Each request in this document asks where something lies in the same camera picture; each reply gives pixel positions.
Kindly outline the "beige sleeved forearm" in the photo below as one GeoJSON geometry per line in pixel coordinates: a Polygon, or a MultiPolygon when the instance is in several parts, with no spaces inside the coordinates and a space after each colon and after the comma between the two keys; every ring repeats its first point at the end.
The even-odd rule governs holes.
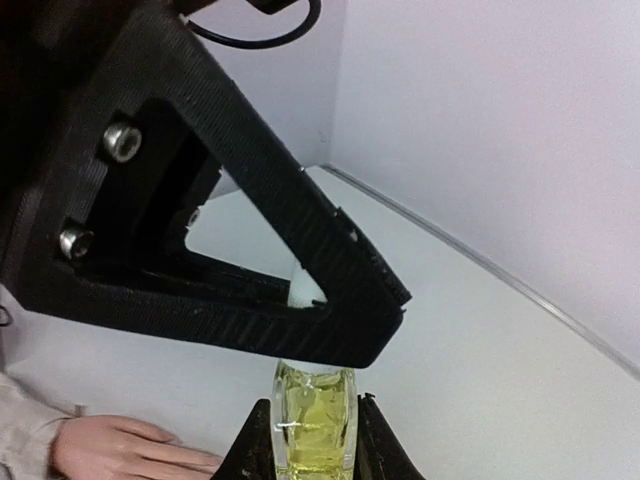
{"type": "Polygon", "coordinates": [[[1,374],[1,478],[62,479],[51,466],[51,445],[63,423],[72,419],[35,400],[1,374]]]}

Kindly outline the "bare human hand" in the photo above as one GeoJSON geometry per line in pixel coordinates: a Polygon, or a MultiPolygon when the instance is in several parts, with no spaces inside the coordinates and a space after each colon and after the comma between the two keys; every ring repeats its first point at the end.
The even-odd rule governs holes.
{"type": "Polygon", "coordinates": [[[50,447],[50,466],[67,479],[210,479],[221,463],[153,424],[112,415],[63,421],[50,447]]]}

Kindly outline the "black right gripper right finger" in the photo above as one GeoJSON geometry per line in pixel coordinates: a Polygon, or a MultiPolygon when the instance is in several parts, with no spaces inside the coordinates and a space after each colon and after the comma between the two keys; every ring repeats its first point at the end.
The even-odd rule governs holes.
{"type": "Polygon", "coordinates": [[[379,409],[375,396],[358,397],[355,478],[424,480],[379,409]]]}

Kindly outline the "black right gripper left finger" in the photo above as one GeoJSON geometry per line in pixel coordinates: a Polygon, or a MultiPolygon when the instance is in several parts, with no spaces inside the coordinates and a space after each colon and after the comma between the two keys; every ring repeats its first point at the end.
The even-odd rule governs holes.
{"type": "Polygon", "coordinates": [[[270,402],[256,402],[213,480],[273,480],[270,402]]]}

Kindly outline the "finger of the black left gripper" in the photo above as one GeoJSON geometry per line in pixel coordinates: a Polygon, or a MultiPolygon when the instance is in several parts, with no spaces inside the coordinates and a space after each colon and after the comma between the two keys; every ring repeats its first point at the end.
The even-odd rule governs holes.
{"type": "MultiPolygon", "coordinates": [[[[141,142],[132,159],[104,176],[88,217],[96,237],[114,229],[133,242],[153,235],[188,250],[188,217],[222,173],[259,212],[257,200],[266,196],[321,192],[167,8],[132,15],[92,83],[113,124],[133,127],[141,142]]],[[[311,277],[314,293],[295,306],[287,283],[291,307],[324,296],[311,277]]]]}
{"type": "Polygon", "coordinates": [[[287,303],[289,284],[145,235],[99,233],[78,260],[57,232],[33,228],[14,257],[27,310],[85,324],[266,356],[364,368],[399,328],[405,288],[358,226],[321,192],[257,200],[263,217],[323,291],[287,303]]]}

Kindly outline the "yellow nail polish bottle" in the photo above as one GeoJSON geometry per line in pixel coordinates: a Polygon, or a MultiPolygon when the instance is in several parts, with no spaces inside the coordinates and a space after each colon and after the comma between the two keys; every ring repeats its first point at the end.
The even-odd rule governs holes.
{"type": "Polygon", "coordinates": [[[353,369],[281,360],[270,408],[278,479],[354,477],[358,397],[353,369]]]}

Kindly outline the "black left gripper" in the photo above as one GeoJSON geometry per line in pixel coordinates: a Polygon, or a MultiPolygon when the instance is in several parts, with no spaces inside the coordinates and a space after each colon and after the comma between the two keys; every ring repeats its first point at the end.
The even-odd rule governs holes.
{"type": "Polygon", "coordinates": [[[71,99],[141,1],[1,4],[1,284],[13,289],[71,99]]]}

